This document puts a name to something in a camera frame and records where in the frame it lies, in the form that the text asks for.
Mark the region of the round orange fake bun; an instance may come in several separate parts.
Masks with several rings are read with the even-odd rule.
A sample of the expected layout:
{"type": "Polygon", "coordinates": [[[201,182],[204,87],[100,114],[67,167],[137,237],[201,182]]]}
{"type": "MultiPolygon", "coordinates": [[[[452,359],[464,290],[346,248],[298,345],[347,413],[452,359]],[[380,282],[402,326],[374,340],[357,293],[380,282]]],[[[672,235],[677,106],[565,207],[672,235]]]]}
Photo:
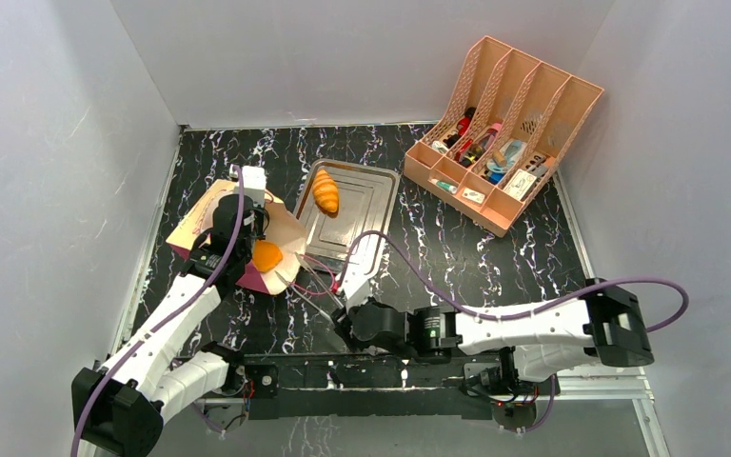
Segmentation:
{"type": "Polygon", "coordinates": [[[275,269],[283,260],[281,248],[265,240],[257,240],[252,249],[251,262],[260,273],[275,269]]]}

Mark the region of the pink paper bag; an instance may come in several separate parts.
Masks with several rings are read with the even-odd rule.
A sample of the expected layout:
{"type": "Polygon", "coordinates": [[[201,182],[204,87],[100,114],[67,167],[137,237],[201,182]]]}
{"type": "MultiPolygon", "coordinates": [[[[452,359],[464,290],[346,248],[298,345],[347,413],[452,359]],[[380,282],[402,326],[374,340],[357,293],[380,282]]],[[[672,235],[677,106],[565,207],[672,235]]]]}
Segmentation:
{"type": "MultiPolygon", "coordinates": [[[[237,208],[237,199],[232,195],[236,187],[235,182],[224,179],[209,186],[167,237],[166,242],[174,252],[184,259],[188,258],[193,242],[202,232],[213,226],[213,214],[222,198],[228,196],[231,207],[237,208]]],[[[332,276],[329,284],[332,289],[336,289],[335,273],[330,268],[330,263],[308,253],[306,228],[286,209],[281,199],[267,190],[262,195],[264,209],[268,213],[264,239],[254,243],[253,259],[245,266],[244,274],[235,285],[268,295],[278,295],[287,289],[289,280],[296,280],[301,267],[307,266],[317,267],[332,276]]]]}

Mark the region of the orange fake croissant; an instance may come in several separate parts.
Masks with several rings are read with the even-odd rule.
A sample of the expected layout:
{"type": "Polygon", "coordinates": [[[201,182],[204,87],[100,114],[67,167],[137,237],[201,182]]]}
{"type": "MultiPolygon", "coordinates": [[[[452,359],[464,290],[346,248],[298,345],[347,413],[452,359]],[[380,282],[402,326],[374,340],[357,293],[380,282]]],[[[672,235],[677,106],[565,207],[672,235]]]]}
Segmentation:
{"type": "Polygon", "coordinates": [[[340,205],[339,189],[326,169],[319,169],[316,172],[311,191],[320,210],[328,214],[338,212],[340,205]]]}

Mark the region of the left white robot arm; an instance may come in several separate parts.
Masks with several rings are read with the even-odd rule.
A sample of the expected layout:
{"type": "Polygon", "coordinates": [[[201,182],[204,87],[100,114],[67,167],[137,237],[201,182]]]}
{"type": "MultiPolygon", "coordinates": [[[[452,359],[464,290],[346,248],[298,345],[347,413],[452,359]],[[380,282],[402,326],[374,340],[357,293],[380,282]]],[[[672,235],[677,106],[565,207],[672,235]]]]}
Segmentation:
{"type": "Polygon", "coordinates": [[[216,343],[177,368],[171,364],[197,325],[251,269],[254,245],[265,237],[266,205],[257,190],[235,189],[218,198],[209,227],[193,239],[182,271],[155,311],[105,363],[75,376],[70,455],[91,445],[115,456],[147,456],[165,424],[205,393],[242,391],[247,373],[239,355],[216,343]]]}

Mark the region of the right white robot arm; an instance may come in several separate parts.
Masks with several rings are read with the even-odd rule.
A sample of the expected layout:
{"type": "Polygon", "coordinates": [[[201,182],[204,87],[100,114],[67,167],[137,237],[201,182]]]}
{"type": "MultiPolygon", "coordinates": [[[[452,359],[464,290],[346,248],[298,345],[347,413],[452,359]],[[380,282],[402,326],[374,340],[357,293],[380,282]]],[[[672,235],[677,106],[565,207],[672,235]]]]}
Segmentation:
{"type": "Polygon", "coordinates": [[[635,368],[655,357],[635,294],[592,278],[578,295],[508,307],[501,314],[469,307],[399,311],[372,297],[331,315],[353,351],[374,349],[419,363],[446,364],[456,352],[498,352],[497,366],[467,375],[474,396],[516,400],[552,375],[581,365],[635,368]]]}

